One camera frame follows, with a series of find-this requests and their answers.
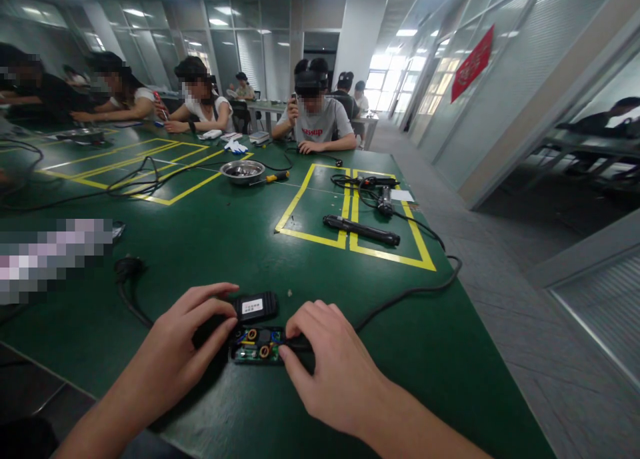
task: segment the gray floor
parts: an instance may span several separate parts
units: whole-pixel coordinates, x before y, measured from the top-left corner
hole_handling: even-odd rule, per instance
[[[384,119],[371,150],[394,155],[447,252],[464,261],[461,281],[558,457],[640,457],[637,398],[521,273],[574,244],[581,234],[521,210],[505,193],[494,197],[482,213],[466,210],[397,126]],[[15,358],[0,347],[0,364]],[[29,415],[59,385],[57,378],[35,366],[0,370],[0,424]],[[41,415],[62,439],[92,403],[66,387]],[[150,434],[139,438],[127,453],[183,457]]]

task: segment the chair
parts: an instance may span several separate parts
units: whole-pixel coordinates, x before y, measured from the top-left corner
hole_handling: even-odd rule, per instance
[[[231,120],[236,132],[248,134],[249,125],[251,124],[251,114],[247,109],[247,103],[244,101],[230,100],[229,104],[233,109]]]

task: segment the white label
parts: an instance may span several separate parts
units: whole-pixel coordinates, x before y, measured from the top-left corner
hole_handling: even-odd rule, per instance
[[[242,314],[249,314],[262,309],[262,299],[256,299],[255,301],[244,302],[242,304]]]

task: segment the green table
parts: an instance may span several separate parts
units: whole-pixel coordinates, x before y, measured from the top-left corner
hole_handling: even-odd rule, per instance
[[[104,188],[146,154],[165,161],[158,163],[167,167],[162,173],[180,168],[177,163],[236,158],[220,152],[220,146],[209,147],[191,135],[169,137],[152,126],[114,131],[108,138],[113,145],[107,149],[32,139],[44,144],[41,168],[72,179],[55,187],[34,185],[28,196],[25,191],[25,202]],[[246,138],[243,143],[252,159],[275,167],[286,164],[278,145],[254,148]],[[387,173],[403,181],[389,155],[335,155],[343,159],[344,173]],[[25,151],[3,150],[0,166],[31,158]],[[423,242],[397,217],[382,223],[372,209],[335,187],[329,178],[341,170],[331,159],[292,158],[295,165],[286,183],[236,187],[212,167],[181,174],[150,199],[97,197],[36,213],[5,213],[5,231],[44,230],[48,221],[68,217],[117,219],[127,229],[103,267],[67,280],[46,302],[27,308],[0,328],[0,340],[99,398],[147,333],[115,289],[113,262],[127,253],[149,267],[137,285],[137,300],[154,319],[188,287],[230,281],[245,293],[277,293],[280,314],[271,324],[284,325],[302,303],[317,298],[335,302],[356,322],[400,291],[438,284],[451,273],[436,242]],[[407,205],[397,207],[412,212]],[[322,225],[328,213],[357,215],[362,223],[392,230],[401,236],[401,245],[393,249],[338,234]],[[416,209],[413,214],[423,219]],[[441,294],[409,298],[383,312],[361,337],[384,374],[488,453],[553,457],[459,282]],[[284,368],[226,364],[224,355],[184,401],[154,424],[164,439],[199,457],[374,456],[360,441],[309,417]]]

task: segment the metal bowl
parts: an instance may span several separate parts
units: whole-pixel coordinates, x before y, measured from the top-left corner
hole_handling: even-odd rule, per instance
[[[105,131],[99,128],[72,129],[56,134],[58,140],[71,139],[75,141],[104,142]]]
[[[220,167],[220,173],[236,185],[251,185],[262,179],[265,166],[256,161],[233,161]]]

